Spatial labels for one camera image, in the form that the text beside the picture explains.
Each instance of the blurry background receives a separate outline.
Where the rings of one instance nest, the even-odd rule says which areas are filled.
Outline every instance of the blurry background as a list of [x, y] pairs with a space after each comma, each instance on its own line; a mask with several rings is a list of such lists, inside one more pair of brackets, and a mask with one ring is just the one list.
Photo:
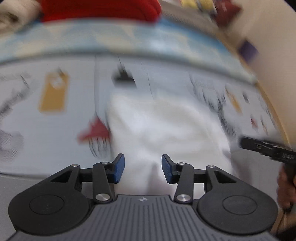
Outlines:
[[[296, 144], [296, 13], [283, 0], [233, 0], [243, 11], [226, 29], [237, 48], [247, 39], [258, 50], [249, 62], [284, 131]], [[287, 0], [294, 6], [295, 1]]]

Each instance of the red fabric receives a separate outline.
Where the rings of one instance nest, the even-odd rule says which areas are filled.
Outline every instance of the red fabric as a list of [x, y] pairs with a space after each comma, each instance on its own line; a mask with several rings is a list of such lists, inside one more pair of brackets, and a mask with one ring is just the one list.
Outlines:
[[217, 15], [214, 19], [219, 27], [226, 26], [240, 12], [241, 8], [229, 0], [216, 1]]
[[109, 131], [101, 120], [96, 117], [93, 123], [90, 123], [88, 130], [81, 132], [78, 135], [78, 141], [83, 142], [93, 137], [109, 138]]
[[157, 0], [42, 0], [43, 22], [66, 18], [128, 18], [154, 22]]

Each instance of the white fabric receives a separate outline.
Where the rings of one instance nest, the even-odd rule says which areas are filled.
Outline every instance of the white fabric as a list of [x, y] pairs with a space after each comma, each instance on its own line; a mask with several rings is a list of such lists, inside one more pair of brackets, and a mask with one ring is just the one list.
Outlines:
[[34, 21], [41, 11], [35, 0], [4, 0], [0, 4], [0, 33], [14, 32]]
[[[161, 156], [168, 154], [176, 162], [197, 169], [215, 165], [232, 173], [228, 140], [218, 119], [181, 99], [114, 95], [108, 122], [114, 156], [123, 153], [125, 169], [115, 185], [117, 194], [170, 194], [176, 184], [166, 182]], [[204, 194], [203, 185], [194, 185], [194, 198]]]

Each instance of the cable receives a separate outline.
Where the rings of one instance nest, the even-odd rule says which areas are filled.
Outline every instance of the cable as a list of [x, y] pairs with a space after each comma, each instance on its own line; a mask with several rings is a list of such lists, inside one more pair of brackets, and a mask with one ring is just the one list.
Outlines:
[[282, 215], [282, 217], [281, 217], [281, 219], [280, 219], [280, 221], [279, 221], [279, 225], [277, 226], [277, 228], [276, 228], [276, 235], [278, 235], [278, 233], [279, 233], [279, 227], [281, 226], [281, 223], [283, 222], [283, 219], [284, 219], [284, 216], [286, 215], [286, 212], [285, 211], [283, 211], [283, 215]]

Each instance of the human hand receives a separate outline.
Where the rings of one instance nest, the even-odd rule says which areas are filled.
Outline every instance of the human hand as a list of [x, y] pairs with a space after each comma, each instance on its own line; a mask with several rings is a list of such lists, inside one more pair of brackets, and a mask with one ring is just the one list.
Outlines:
[[277, 179], [277, 202], [282, 208], [289, 208], [291, 202], [296, 202], [296, 177], [293, 178], [294, 184], [288, 181], [284, 166], [280, 168]]

